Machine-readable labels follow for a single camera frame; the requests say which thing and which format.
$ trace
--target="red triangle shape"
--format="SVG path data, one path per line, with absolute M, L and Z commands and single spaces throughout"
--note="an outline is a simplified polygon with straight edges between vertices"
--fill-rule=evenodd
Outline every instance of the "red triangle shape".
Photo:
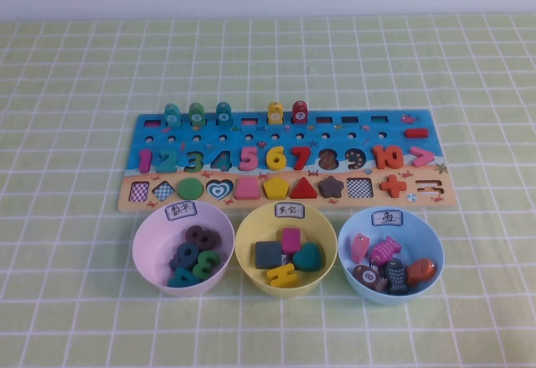
M 305 177 L 301 177 L 291 192 L 291 199 L 316 199 L 317 196 L 317 191 Z

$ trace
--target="pink fish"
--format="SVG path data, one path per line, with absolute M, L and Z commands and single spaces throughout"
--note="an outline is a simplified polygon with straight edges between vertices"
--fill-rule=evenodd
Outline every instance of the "pink fish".
M 402 119 L 401 121 L 403 123 L 409 123 L 410 125 L 413 124 L 413 122 L 417 121 L 417 118 L 413 118 L 412 116 L 408 115 L 408 114 L 402 114 Z
M 370 253 L 370 263 L 376 266 L 383 266 L 393 258 L 395 253 L 402 251 L 402 246 L 390 236 L 385 241 L 376 245 Z

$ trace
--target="number puzzle board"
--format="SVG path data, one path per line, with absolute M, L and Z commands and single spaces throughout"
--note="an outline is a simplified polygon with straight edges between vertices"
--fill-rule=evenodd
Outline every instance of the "number puzzle board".
M 305 177 L 318 196 L 300 201 L 318 208 L 422 207 L 456 202 L 446 161 L 427 110 L 309 111 L 305 124 L 291 123 L 291 112 L 285 112 L 283 123 L 279 125 L 268 124 L 266 112 L 232 113 L 232 125 L 228 126 L 217 125 L 213 113 L 206 114 L 206 118 L 206 126 L 192 127 L 188 114 L 182 114 L 182 126 L 170 128 L 163 114 L 138 117 L 121 186 L 119 210 L 154 210 L 176 202 L 181 199 L 178 184 L 186 178 L 196 178 L 202 183 L 204 191 L 199 200 L 223 210 L 254 209 L 274 201 L 266 197 L 263 186 L 274 177 L 290 185 L 287 199 L 291 198 L 297 182 Z M 406 130 L 415 128 L 427 129 L 428 137 L 407 138 Z M 266 155 L 277 146 L 283 147 L 281 159 L 286 159 L 286 166 L 272 171 L 266 165 Z M 243 149 L 251 147 L 257 149 L 258 166 L 252 171 L 240 171 L 240 159 L 245 156 Z M 305 166 L 298 170 L 294 169 L 297 157 L 292 155 L 296 147 L 311 150 Z M 433 159 L 415 167 L 412 164 L 418 157 L 410 153 L 411 148 L 431 152 Z M 379 165 L 374 149 L 381 158 Z M 150 169 L 147 174 L 141 174 L 140 163 L 147 155 L 151 160 Z M 397 162 L 397 156 L 403 157 L 403 165 Z M 381 168 L 382 160 L 387 162 L 384 168 Z M 162 166 L 176 169 L 176 172 L 159 173 Z M 149 168 L 147 158 L 145 168 Z M 398 198 L 380 188 L 391 174 L 397 182 L 406 184 L 406 190 L 402 190 Z M 330 197 L 324 198 L 318 185 L 330 175 L 343 183 L 343 187 L 339 193 L 331 191 Z M 237 183 L 244 176 L 255 177 L 259 199 L 235 198 Z

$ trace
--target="plus sign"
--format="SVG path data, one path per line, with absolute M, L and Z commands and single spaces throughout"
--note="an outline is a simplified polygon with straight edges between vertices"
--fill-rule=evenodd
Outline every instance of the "plus sign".
M 387 180 L 379 185 L 379 188 L 384 192 L 387 192 L 391 198 L 399 198 L 400 192 L 408 189 L 406 182 L 397 181 L 396 175 L 391 174 L 387 177 Z

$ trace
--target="handwritten label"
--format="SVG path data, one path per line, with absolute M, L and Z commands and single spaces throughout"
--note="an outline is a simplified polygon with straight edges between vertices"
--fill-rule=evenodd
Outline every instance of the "handwritten label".
M 305 217 L 305 206 L 301 203 L 292 202 L 276 203 L 276 217 L 303 219 Z
M 166 207 L 166 217 L 170 221 L 196 215 L 195 203 L 192 201 L 173 203 Z
M 381 210 L 372 214 L 372 225 L 403 225 L 400 210 Z

